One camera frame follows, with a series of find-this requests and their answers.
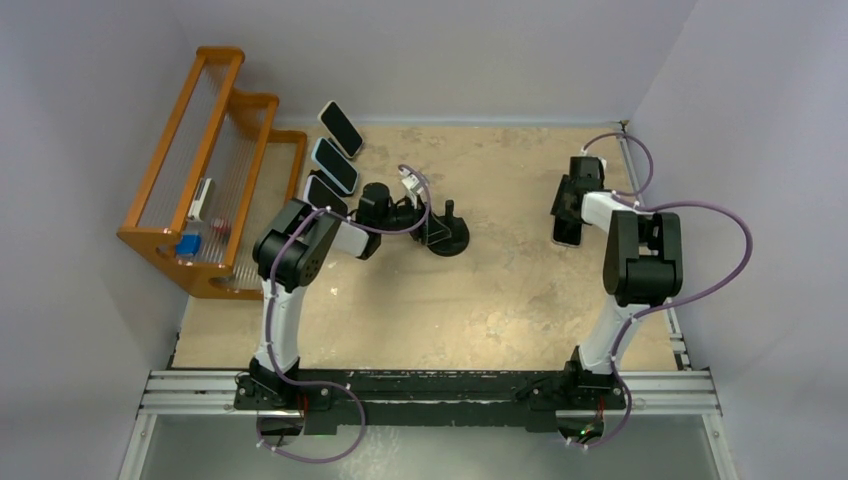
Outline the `black round base stand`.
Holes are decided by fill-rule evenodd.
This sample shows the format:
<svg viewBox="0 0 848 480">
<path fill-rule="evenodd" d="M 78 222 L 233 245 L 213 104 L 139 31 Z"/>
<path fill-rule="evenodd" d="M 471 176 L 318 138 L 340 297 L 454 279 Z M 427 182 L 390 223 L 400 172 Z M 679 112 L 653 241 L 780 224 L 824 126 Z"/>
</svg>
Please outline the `black round base stand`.
<svg viewBox="0 0 848 480">
<path fill-rule="evenodd" d="M 425 246 L 435 255 L 453 257 L 463 253 L 470 243 L 470 230 L 463 217 L 454 213 L 455 202 L 448 199 L 442 215 L 430 213 L 425 224 Z"/>
</svg>

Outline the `white smartphone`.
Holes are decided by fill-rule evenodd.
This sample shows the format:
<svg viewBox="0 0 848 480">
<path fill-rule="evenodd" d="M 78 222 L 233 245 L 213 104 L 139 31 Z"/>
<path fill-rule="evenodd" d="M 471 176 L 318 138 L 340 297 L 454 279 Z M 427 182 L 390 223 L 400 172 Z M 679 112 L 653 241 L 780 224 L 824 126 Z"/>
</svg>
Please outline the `white smartphone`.
<svg viewBox="0 0 848 480">
<path fill-rule="evenodd" d="M 334 213 L 347 216 L 348 205 L 321 177 L 310 174 L 305 183 L 303 199 L 316 208 L 327 208 Z"/>
<path fill-rule="evenodd" d="M 336 101 L 330 100 L 318 113 L 317 119 L 348 159 L 353 159 L 360 152 L 364 138 Z"/>
</svg>

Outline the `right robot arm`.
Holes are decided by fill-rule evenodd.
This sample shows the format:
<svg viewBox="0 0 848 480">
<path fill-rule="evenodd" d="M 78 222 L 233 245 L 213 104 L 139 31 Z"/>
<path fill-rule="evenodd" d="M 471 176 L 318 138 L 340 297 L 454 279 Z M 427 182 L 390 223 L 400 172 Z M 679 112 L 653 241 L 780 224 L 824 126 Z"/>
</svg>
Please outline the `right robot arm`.
<svg viewBox="0 0 848 480">
<path fill-rule="evenodd" d="M 599 379 L 613 376 L 619 354 L 635 333 L 636 315 L 676 296 L 683 283 L 679 216 L 640 212 L 616 200 L 604 181 L 603 160 L 571 157 L 550 211 L 552 240 L 558 245 L 580 246 L 586 226 L 606 234 L 601 269 L 606 301 L 592 332 L 569 361 L 576 371 L 561 381 L 564 399 L 576 407 L 596 399 Z"/>
</svg>

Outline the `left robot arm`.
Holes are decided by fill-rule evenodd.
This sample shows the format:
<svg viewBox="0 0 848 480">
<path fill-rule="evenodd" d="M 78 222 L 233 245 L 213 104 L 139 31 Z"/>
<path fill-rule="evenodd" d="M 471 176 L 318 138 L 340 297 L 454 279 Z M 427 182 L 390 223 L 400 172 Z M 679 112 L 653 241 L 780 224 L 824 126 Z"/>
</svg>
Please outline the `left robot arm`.
<svg viewBox="0 0 848 480">
<path fill-rule="evenodd" d="M 262 280 L 264 319 L 249 376 L 259 384 L 260 397 L 275 409 L 287 408 L 297 399 L 303 301 L 331 250 L 367 260 L 383 236 L 409 234 L 437 256 L 456 256 L 468 247 L 470 231 L 453 208 L 447 200 L 444 213 L 437 215 L 413 191 L 393 200 L 388 186 L 378 182 L 364 187 L 350 214 L 330 205 L 288 202 L 253 248 Z"/>
</svg>

